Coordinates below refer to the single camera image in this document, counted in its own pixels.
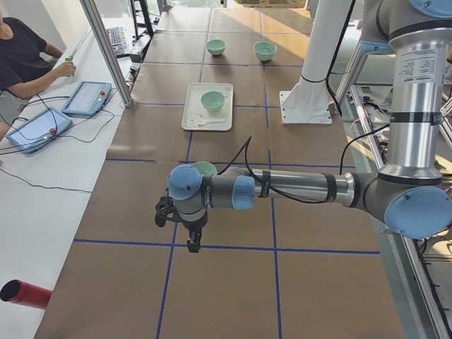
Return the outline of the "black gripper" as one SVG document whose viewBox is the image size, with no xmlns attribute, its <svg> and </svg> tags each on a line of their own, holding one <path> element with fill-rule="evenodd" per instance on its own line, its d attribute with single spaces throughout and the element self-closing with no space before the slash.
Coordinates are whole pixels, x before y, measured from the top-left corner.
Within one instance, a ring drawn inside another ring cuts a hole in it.
<svg viewBox="0 0 452 339">
<path fill-rule="evenodd" d="M 190 233 L 186 242 L 189 252 L 199 252 L 201 249 L 202 229 L 208 222 L 208 211 L 198 210 L 190 214 L 179 210 L 178 214 L 182 220 L 181 223 Z"/>
</svg>

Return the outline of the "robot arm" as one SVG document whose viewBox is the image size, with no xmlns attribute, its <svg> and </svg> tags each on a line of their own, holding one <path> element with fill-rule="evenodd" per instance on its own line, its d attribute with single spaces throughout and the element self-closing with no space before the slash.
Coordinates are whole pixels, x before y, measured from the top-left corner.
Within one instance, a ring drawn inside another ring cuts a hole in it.
<svg viewBox="0 0 452 339">
<path fill-rule="evenodd" d="M 407 238 L 430 237 L 451 224 L 451 199 L 435 168 L 442 121 L 441 90 L 451 42 L 450 1 L 366 1 L 362 43 L 395 53 L 388 159 L 377 174 L 337 175 L 226 167 L 201 174 L 175 167 L 157 203 L 155 224 L 179 222 L 190 252 L 201 248 L 212 208 L 253 208 L 257 198 L 284 197 L 305 204 L 341 203 L 368 212 Z"/>
</svg>

